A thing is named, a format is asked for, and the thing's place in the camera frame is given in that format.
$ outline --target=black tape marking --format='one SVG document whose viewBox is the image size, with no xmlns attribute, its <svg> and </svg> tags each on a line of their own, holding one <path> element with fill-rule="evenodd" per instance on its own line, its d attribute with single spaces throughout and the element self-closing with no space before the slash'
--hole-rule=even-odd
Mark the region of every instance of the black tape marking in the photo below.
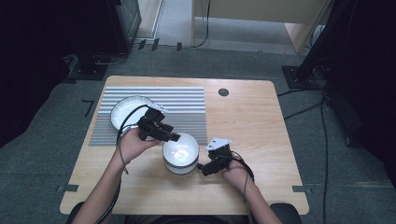
<svg viewBox="0 0 396 224">
<path fill-rule="evenodd" d="M 181 51 L 182 45 L 181 43 L 177 43 L 176 51 Z"/>
<path fill-rule="evenodd" d="M 91 111 L 91 109 L 92 109 L 92 106 L 93 106 L 94 101 L 82 100 L 82 102 L 84 102 L 84 103 L 90 103 L 90 107 L 88 107 L 88 111 L 87 111 L 87 113 L 85 113 L 85 117 L 87 117 L 87 116 L 90 114 L 90 111 Z"/>
<path fill-rule="evenodd" d="M 304 186 L 291 186 L 293 188 L 293 192 L 305 192 Z"/>
<path fill-rule="evenodd" d="M 79 185 L 69 185 L 69 184 L 63 184 L 59 185 L 58 188 L 56 189 L 57 192 L 77 192 L 78 191 Z"/>
<path fill-rule="evenodd" d="M 146 39 L 140 41 L 139 49 L 143 49 L 145 47 L 145 45 L 146 45 Z"/>
<path fill-rule="evenodd" d="M 160 42 L 160 38 L 157 38 L 154 40 L 154 43 L 152 44 L 151 51 L 154 51 L 158 48 L 158 43 Z"/>
</svg>

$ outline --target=person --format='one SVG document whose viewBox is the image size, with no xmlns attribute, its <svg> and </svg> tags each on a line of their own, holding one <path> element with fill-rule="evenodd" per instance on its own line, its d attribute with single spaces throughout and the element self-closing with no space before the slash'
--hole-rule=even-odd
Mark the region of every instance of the person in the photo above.
<svg viewBox="0 0 396 224">
<path fill-rule="evenodd" d="M 156 139 L 142 141 L 138 136 L 139 133 L 139 128 L 130 129 L 120 140 L 121 154 L 126 163 L 131 162 L 145 150 L 161 143 Z M 79 205 L 77 213 L 73 216 L 70 215 L 68 222 L 73 224 L 95 223 L 112 203 L 123 170 L 124 165 L 120 151 L 116 149 L 107 168 L 91 194 L 84 203 Z M 224 178 L 242 194 L 245 192 L 245 198 L 251 213 L 258 223 L 281 223 L 262 197 L 259 188 L 250 178 L 247 179 L 247 172 L 238 161 L 231 161 L 229 169 L 224 170 L 222 174 Z M 107 216 L 102 223 L 109 223 L 110 219 L 111 215 Z"/>
</svg>

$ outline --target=floor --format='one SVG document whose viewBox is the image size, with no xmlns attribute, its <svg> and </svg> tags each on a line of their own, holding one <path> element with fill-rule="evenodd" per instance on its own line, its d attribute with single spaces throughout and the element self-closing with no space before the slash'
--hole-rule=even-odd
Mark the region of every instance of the floor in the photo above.
<svg viewBox="0 0 396 224">
<path fill-rule="evenodd" d="M 206 49 L 259 51 L 265 53 L 296 54 L 284 23 L 241 21 L 228 19 L 192 18 L 192 1 L 152 0 L 139 1 L 142 24 L 136 42 L 160 38 L 160 45 L 197 46 L 205 39 L 209 24 Z M 319 28 L 314 33 L 318 37 Z M 309 48 L 301 54 L 306 55 Z"/>
</svg>

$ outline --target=person's right hand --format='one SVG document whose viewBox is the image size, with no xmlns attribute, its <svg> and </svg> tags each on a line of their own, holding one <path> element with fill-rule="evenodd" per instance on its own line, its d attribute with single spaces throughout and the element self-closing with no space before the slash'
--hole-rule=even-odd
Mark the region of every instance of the person's right hand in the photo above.
<svg viewBox="0 0 396 224">
<path fill-rule="evenodd" d="M 239 189 L 242 193 L 244 192 L 245 184 L 247 181 L 251 181 L 250 177 L 247 177 L 248 172 L 245 167 L 238 161 L 231 161 L 229 168 L 224 169 L 224 178 L 235 188 Z"/>
</svg>

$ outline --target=hand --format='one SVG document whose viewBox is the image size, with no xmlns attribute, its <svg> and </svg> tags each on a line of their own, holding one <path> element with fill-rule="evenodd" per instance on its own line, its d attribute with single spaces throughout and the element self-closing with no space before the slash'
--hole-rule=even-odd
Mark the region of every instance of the hand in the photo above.
<svg viewBox="0 0 396 224">
<path fill-rule="evenodd" d="M 157 139 L 142 141 L 139 138 L 140 132 L 139 128 L 130 129 L 120 140 L 120 149 L 122 150 L 122 157 L 126 164 L 140 156 L 148 148 L 155 147 L 161 143 Z"/>
<path fill-rule="evenodd" d="M 250 177 L 247 177 L 248 172 L 245 167 L 238 161 L 231 161 L 229 168 L 223 173 L 224 178 L 235 188 L 239 189 L 243 193 L 246 181 L 251 181 Z"/>
</svg>

